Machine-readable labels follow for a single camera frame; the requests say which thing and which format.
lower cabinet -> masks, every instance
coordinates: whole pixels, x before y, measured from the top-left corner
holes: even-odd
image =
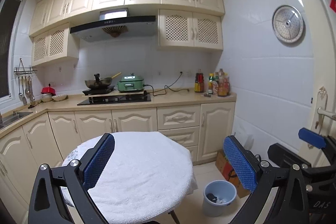
[[[231,135],[235,102],[201,105],[197,161],[215,158],[223,148],[226,136]]]
[[[49,120],[62,158],[82,143],[74,112],[49,112]]]
[[[42,164],[48,164],[50,167],[62,165],[63,159],[51,129],[48,113],[25,123],[22,128],[38,166]]]
[[[29,204],[38,165],[31,154],[22,127],[14,129],[0,139],[0,174]]]
[[[156,108],[113,110],[112,117],[115,132],[158,130]]]
[[[75,117],[82,142],[101,136],[104,133],[113,133],[110,110],[76,111]]]

white towel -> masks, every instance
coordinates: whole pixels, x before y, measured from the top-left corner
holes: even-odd
[[[115,150],[96,186],[88,190],[110,224],[150,221],[176,208],[197,189],[189,150],[160,132],[113,133]],[[80,159],[100,137],[79,145],[63,162]],[[73,206],[68,189],[66,202]]]

gas stove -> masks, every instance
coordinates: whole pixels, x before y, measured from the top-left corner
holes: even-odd
[[[105,105],[105,104],[122,104],[122,103],[139,103],[150,102],[151,96],[144,91],[143,94],[125,94],[125,95],[103,95],[98,97],[89,97],[87,100],[77,104],[85,105]]]

power cord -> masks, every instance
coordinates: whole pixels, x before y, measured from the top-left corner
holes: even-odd
[[[152,87],[152,90],[153,90],[153,91],[152,91],[152,92],[148,92],[148,93],[152,93],[153,96],[165,95],[165,94],[167,94],[167,89],[169,89],[169,90],[171,90],[171,91],[173,91],[173,92],[179,92],[179,91],[182,91],[182,90],[187,90],[187,91],[189,92],[189,89],[172,90],[172,89],[170,88],[172,85],[174,85],[174,84],[181,78],[181,76],[182,76],[182,71],[180,71],[180,76],[176,79],[176,81],[175,81],[174,83],[172,83],[172,84],[169,85],[169,86],[165,85],[164,89],[161,89],[161,90],[154,91],[154,88],[153,88],[152,85],[143,85],[143,86],[150,86],[150,87]],[[165,93],[154,94],[154,92],[159,92],[159,91],[163,91],[163,90],[165,91]]]

pot lid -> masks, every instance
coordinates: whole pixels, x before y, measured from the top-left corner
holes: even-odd
[[[131,81],[143,81],[143,77],[136,76],[134,73],[131,73],[131,75],[124,76],[119,82],[131,82]]]

